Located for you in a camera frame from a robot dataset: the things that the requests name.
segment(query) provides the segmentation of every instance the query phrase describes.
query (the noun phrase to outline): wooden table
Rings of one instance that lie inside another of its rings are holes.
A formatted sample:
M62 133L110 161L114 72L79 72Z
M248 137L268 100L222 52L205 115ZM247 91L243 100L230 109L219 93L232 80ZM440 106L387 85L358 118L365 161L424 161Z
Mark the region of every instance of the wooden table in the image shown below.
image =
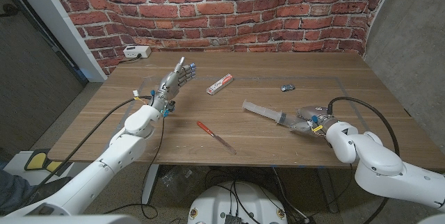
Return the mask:
M445 156L426 133L405 112L368 65L355 54L339 53L152 53L148 59L120 64L96 95L77 116L49 153L50 159L64 159L97 122L114 106L133 97L132 90L149 95L159 81L173 70L181 56L197 66L197 78L181 88L175 97L176 110L165 119L159 164L224 166L347 167L335 157L324 138L291 133L271 119L244 111L248 102L293 114L303 106L327 106L334 97L351 96L380 110L394 128L404 161L427 169L443 170ZM234 81L216 95L206 88L226 74ZM283 93L280 87L292 83L296 89ZM94 161L125 118L139 109L132 102L113 113L72 157L73 161ZM351 102L336 102L334 115L377 134L389 149L393 145L385 126L367 108ZM202 121L237 151L230 154L196 122ZM150 162L159 145L162 121L139 162Z

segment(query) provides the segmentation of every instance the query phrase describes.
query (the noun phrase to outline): brick wall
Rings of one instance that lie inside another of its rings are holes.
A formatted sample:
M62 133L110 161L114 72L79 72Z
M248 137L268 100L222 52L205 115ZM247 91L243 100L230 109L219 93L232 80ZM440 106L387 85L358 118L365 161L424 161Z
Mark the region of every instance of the brick wall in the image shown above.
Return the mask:
M60 0L103 68L126 45L152 51L363 54L381 0Z

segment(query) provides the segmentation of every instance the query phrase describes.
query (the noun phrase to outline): red knife handle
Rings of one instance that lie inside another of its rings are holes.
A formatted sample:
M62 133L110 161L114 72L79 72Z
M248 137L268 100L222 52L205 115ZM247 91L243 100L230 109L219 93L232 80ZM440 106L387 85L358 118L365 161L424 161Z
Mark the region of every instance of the red knife handle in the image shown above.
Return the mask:
M211 136L214 135L214 133L213 133L212 131L210 131L210 129L207 128L206 125L202 124L202 122L197 121L196 124L197 124L198 126L200 126L200 128L202 128L202 130L206 131L206 132L207 132L208 134L210 134Z

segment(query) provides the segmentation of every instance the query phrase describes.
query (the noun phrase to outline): red and white box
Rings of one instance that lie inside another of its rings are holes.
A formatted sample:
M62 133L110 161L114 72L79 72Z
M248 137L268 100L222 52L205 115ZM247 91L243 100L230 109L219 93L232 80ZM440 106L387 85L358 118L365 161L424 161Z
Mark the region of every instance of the red and white box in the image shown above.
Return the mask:
M216 94L219 90L223 89L225 86L229 85L234 80L231 74L228 74L221 78L221 80L215 82L210 88L207 88L207 93L210 95Z

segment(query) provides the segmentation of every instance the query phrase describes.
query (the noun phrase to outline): person's leg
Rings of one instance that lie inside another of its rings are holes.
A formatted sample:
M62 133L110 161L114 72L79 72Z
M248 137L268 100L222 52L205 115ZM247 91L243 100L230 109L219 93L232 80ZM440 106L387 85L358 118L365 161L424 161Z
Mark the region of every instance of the person's leg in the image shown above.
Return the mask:
M16 210L22 200L33 192L33 187L22 177L0 169L0 211L8 213Z

